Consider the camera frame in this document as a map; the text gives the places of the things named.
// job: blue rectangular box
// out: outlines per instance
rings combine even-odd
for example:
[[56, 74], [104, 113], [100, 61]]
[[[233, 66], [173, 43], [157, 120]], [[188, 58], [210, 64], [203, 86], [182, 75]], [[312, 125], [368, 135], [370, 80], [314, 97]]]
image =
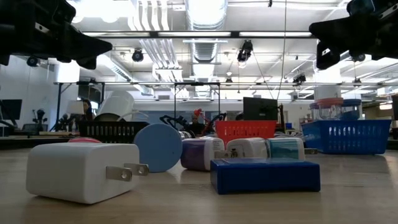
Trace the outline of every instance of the blue rectangular box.
[[318, 164], [290, 158], [234, 158], [211, 161], [217, 193], [321, 190]]

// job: table surface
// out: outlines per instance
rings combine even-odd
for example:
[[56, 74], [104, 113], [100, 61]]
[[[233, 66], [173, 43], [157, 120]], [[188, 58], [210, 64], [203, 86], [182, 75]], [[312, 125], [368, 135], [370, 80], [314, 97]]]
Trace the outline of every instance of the table surface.
[[209, 173], [184, 170], [140, 177], [136, 189], [94, 205], [25, 191], [28, 149], [0, 151], [0, 223], [397, 223], [398, 152], [313, 155], [321, 192], [217, 195]]

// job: ceiling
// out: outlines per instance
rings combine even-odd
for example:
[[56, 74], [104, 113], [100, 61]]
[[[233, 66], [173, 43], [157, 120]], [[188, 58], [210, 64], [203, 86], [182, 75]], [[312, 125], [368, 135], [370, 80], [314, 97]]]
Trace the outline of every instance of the ceiling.
[[[109, 1], [108, 9], [103, 10], [102, 14], [99, 10], [96, 10], [99, 4], [95, 3], [92, 4], [92, 12], [85, 12], [77, 8], [78, 15], [85, 16], [85, 18], [73, 25], [82, 32], [130, 30], [127, 24], [127, 16], [130, 13], [129, 9], [132, 8], [130, 0]], [[348, 13], [345, 10], [346, 3], [347, 1], [345, 0], [287, 0], [287, 2], [273, 0], [272, 7], [268, 7], [268, 1], [229, 0], [223, 29], [308, 32], [308, 27], [313, 22], [347, 17]], [[184, 1], [169, 0], [167, 4], [169, 6], [167, 20], [170, 30], [187, 30]], [[107, 23], [100, 18], [100, 16], [112, 12], [116, 13], [119, 17], [116, 22]], [[132, 61], [131, 57], [134, 49], [142, 48], [139, 39], [120, 38], [104, 40], [112, 43], [114, 46], [114, 49], [106, 53], [106, 55], [128, 71], [135, 81], [156, 81], [152, 75], [152, 60], [148, 57], [145, 50], [142, 62]], [[237, 52], [242, 46], [244, 39], [225, 40], [228, 42], [220, 44], [215, 61], [217, 65], [215, 65], [213, 77], [209, 81], [215, 82], [218, 80], [224, 82], [226, 77], [228, 77], [226, 73], [231, 72], [232, 80], [235, 83], [262, 82], [263, 80], [267, 82], [280, 82], [281, 80], [283, 82], [285, 80], [291, 82], [292, 78], [298, 74], [297, 68], [299, 66], [299, 72], [306, 75], [307, 81], [311, 82], [313, 80], [312, 75], [314, 71], [312, 65], [316, 57], [317, 48], [317, 40], [315, 39], [252, 39], [254, 47], [253, 54], [244, 68], [239, 68], [236, 60]], [[184, 44], [183, 39], [173, 39], [172, 42], [178, 63], [182, 68], [182, 78], [185, 81], [194, 80], [189, 44]], [[379, 61], [366, 60], [362, 63], [356, 62], [355, 65], [354, 62], [344, 62], [339, 65], [342, 81], [352, 82], [355, 77], [380, 70], [397, 62], [398, 60], [391, 58], [384, 58]], [[81, 69], [80, 74], [81, 76], [95, 77], [97, 81], [102, 82], [114, 82], [116, 80], [115, 73], [104, 65], [98, 65], [96, 70], [91, 71]], [[388, 72], [365, 80], [366, 82], [382, 82], [386, 79], [392, 80], [393, 77], [398, 78], [396, 75], [395, 70], [389, 70]], [[373, 89], [375, 88], [364, 88], [364, 90], [369, 91]]]

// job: plastic basket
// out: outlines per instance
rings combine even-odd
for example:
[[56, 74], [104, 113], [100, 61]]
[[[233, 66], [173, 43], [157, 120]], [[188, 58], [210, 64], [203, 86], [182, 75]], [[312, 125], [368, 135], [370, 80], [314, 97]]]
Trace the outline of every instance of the plastic basket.
[[314, 121], [302, 124], [307, 147], [325, 154], [383, 154], [391, 120]]
[[103, 143], [132, 144], [136, 134], [148, 126], [147, 122], [81, 121], [78, 123], [81, 137], [90, 137]]
[[276, 121], [216, 121], [217, 136], [226, 145], [239, 138], [273, 138]]

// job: metal prong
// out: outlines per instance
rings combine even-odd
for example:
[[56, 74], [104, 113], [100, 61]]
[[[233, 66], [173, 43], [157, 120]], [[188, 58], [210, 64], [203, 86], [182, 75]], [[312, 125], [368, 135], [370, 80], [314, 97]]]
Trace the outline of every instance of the metal prong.
[[216, 159], [226, 159], [226, 158], [232, 158], [232, 157], [233, 157], [232, 152], [226, 152], [226, 151], [214, 152], [214, 158], [216, 158]]
[[133, 175], [148, 175], [149, 173], [147, 164], [124, 164], [124, 167], [130, 168]]
[[129, 182], [132, 179], [131, 169], [125, 167], [106, 167], [106, 178]]
[[304, 149], [304, 154], [306, 155], [318, 154], [318, 149]]

